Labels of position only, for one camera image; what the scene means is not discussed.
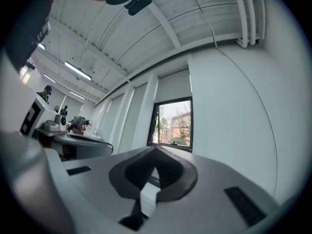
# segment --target white ceiling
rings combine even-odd
[[[117,84],[166,58],[169,51],[211,37],[208,22],[216,36],[241,34],[236,0],[198,2],[204,13],[196,0],[153,0],[129,16],[124,4],[54,0],[51,32],[43,41],[46,49],[38,48],[33,60],[58,84],[97,104]],[[253,2],[258,22],[258,0]],[[78,75],[63,65],[65,61],[90,75],[91,82],[77,80]]]

